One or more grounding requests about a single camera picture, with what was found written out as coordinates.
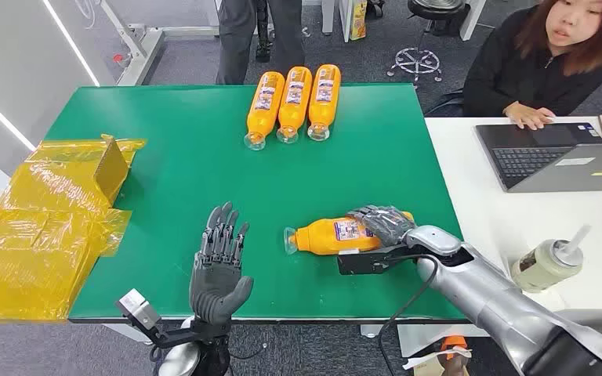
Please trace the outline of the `person's hand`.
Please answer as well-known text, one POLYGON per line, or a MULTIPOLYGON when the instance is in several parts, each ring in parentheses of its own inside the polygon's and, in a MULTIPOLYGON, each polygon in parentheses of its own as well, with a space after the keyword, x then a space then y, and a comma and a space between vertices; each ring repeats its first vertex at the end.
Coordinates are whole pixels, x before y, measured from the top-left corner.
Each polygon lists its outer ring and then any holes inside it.
POLYGON ((511 103, 503 110, 506 115, 519 129, 529 128, 539 130, 554 121, 556 115, 551 110, 541 107, 538 109, 528 107, 519 102, 511 103))

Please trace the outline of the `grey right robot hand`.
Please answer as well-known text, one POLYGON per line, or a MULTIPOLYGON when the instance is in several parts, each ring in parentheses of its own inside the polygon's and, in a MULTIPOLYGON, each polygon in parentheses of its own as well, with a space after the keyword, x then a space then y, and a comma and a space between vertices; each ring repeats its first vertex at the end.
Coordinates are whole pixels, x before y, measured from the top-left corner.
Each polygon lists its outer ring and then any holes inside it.
POLYGON ((346 216, 362 223, 384 247, 405 243, 405 235, 417 227, 413 219, 394 206, 370 204, 352 209, 346 216))

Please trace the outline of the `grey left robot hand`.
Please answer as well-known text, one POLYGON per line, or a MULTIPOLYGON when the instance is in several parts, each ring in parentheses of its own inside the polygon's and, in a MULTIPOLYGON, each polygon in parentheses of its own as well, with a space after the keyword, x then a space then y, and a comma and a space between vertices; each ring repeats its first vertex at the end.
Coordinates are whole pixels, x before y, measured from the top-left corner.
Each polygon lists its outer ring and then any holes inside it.
POLYGON ((249 224, 236 227, 239 211, 231 202, 215 207, 201 235, 190 279, 190 307, 211 324, 231 322, 247 301, 253 278, 242 274, 242 253, 249 224))

